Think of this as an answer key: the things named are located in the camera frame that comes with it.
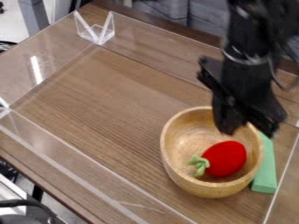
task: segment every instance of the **black robotic arm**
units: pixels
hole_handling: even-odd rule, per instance
[[[225,61],[201,59],[199,80],[213,90],[214,120],[219,131],[233,135],[251,122],[272,137],[286,119],[286,111],[274,95],[273,81],[286,53],[299,64],[288,45],[299,32],[297,0],[229,0],[229,34],[223,40]]]

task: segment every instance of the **wood grain surface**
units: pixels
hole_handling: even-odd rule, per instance
[[[89,20],[99,20],[109,12],[95,5],[89,5],[83,13]],[[61,25],[67,27],[70,22],[71,18],[67,17],[61,21]],[[147,46],[142,51],[135,51],[145,53],[146,58],[149,53],[157,52],[157,49],[151,49],[151,41],[154,43],[157,39],[145,39]],[[201,53],[221,56],[215,48],[197,49]],[[154,54],[153,60],[159,60],[163,55],[165,53]],[[175,61],[175,64],[178,63],[185,64],[186,61],[179,58]],[[197,62],[193,63],[186,77],[194,77],[198,69]],[[272,195],[246,189],[226,199],[202,199],[185,192],[165,172],[159,149],[163,126],[183,109],[210,105],[211,92],[162,70],[94,45],[14,105],[14,109],[194,221],[203,224],[262,223]],[[297,98],[290,101],[285,97],[282,102],[297,121]],[[280,178],[297,133],[297,128],[284,124],[276,138]],[[41,134],[33,134],[30,137],[38,141],[39,136]],[[41,144],[39,150],[34,152],[13,141],[5,133],[0,134],[0,139],[2,157],[23,169],[33,180],[38,181],[89,222],[131,223],[90,190],[90,185],[101,190],[106,181],[99,175],[102,170],[98,165],[90,165],[78,154],[69,154],[58,145]],[[50,165],[38,155],[51,157],[71,174],[66,174],[59,166]],[[73,174],[89,184],[82,184]],[[129,203],[142,203],[134,194],[129,196]]]
[[[210,101],[209,91],[94,47],[15,109],[199,223],[259,223],[272,195],[247,189],[227,199],[201,199],[165,173],[162,128],[177,112]],[[296,134],[284,125],[276,140],[278,177]]]

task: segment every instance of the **plush tomato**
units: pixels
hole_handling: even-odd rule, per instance
[[[242,143],[227,141],[214,144],[201,157],[193,157],[189,165],[195,165],[195,177],[207,172],[213,177],[225,178],[233,175],[247,162],[247,150]]]

